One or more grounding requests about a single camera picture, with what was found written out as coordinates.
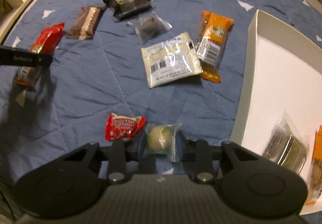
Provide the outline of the black tray cookie pack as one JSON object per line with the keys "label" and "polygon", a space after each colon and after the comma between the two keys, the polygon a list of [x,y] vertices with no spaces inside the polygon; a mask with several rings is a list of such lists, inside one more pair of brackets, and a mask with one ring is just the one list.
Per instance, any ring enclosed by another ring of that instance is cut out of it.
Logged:
{"label": "black tray cookie pack", "polygon": [[118,19],[124,19],[136,15],[151,7],[151,0],[102,0],[103,3],[111,9],[113,16]]}

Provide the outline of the small clear dark candy bag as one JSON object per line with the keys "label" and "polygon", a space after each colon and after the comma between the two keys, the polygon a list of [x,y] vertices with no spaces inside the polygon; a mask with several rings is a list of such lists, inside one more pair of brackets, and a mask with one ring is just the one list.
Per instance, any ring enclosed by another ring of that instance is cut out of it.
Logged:
{"label": "small clear dark candy bag", "polygon": [[160,18],[156,14],[128,21],[127,26],[134,29],[141,44],[172,29],[172,25],[168,21]]}

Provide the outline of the white shallow cardboard box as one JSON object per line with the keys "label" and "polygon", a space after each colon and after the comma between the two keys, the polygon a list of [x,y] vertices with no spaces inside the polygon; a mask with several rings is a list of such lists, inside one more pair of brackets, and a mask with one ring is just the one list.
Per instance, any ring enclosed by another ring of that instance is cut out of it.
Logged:
{"label": "white shallow cardboard box", "polygon": [[231,140],[261,154],[283,114],[308,144],[308,179],[321,125],[321,48],[278,18],[258,10],[248,28],[244,79]]}

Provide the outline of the cream snack packet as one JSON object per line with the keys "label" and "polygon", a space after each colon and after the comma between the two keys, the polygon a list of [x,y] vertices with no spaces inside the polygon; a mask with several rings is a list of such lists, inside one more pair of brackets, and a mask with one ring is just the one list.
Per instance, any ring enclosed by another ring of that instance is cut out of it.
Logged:
{"label": "cream snack packet", "polygon": [[202,73],[200,60],[188,32],[141,48],[149,88]]}

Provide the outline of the orange snack bar packet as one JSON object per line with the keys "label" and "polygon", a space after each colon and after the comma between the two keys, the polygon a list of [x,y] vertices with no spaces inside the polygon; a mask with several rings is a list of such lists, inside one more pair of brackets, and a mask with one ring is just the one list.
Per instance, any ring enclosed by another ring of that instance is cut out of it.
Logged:
{"label": "orange snack bar packet", "polygon": [[202,11],[199,34],[195,41],[196,54],[200,60],[202,73],[199,75],[213,83],[221,83],[218,67],[225,43],[234,20],[209,11]]}

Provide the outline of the brown chocolate wafer packet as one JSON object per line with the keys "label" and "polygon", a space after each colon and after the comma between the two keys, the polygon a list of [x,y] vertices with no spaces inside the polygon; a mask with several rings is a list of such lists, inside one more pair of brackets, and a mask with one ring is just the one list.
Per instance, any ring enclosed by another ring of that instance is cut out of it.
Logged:
{"label": "brown chocolate wafer packet", "polygon": [[93,39],[105,9],[102,6],[82,7],[70,28],[67,38],[77,40]]}

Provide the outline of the gold wafer clear pack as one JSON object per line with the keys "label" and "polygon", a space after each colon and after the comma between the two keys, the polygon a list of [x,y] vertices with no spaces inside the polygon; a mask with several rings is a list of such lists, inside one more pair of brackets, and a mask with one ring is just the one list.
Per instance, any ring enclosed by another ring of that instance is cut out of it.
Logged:
{"label": "gold wafer clear pack", "polygon": [[263,158],[300,174],[309,154],[309,141],[302,137],[287,112],[274,126]]}

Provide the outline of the blue quilted triangle blanket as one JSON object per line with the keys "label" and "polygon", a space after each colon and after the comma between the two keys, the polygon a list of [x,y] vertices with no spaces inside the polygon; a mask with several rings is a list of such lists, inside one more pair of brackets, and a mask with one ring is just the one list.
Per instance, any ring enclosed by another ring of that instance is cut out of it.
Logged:
{"label": "blue quilted triangle blanket", "polygon": [[[29,48],[56,23],[69,30],[81,7],[101,0],[38,0],[5,44]],[[1,67],[1,177],[13,183],[27,172],[88,142],[106,145],[110,113],[143,116],[149,123],[180,123],[188,137],[213,145],[230,138],[245,67],[248,26],[260,9],[311,40],[321,34],[321,14],[303,0],[152,0],[154,12],[172,25],[156,38],[182,32],[198,35],[203,10],[234,19],[216,85],[193,76],[149,89],[138,39],[111,10],[102,15],[93,39],[62,38],[48,72],[16,102],[15,67]]]}

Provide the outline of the green white ball candy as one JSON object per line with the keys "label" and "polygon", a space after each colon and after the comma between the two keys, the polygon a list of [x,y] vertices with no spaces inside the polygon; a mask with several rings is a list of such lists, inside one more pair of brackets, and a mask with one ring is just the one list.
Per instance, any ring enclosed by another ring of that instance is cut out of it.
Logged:
{"label": "green white ball candy", "polygon": [[171,162],[177,162],[176,134],[182,124],[148,124],[144,158],[151,154],[166,155]]}

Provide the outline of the small red candy packet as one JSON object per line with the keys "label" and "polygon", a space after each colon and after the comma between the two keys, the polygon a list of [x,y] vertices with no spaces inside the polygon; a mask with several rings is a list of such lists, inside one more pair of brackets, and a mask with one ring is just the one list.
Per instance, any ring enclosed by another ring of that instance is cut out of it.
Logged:
{"label": "small red candy packet", "polygon": [[133,139],[145,123],[146,118],[142,116],[126,117],[111,113],[106,121],[105,139],[110,142],[123,138]]}

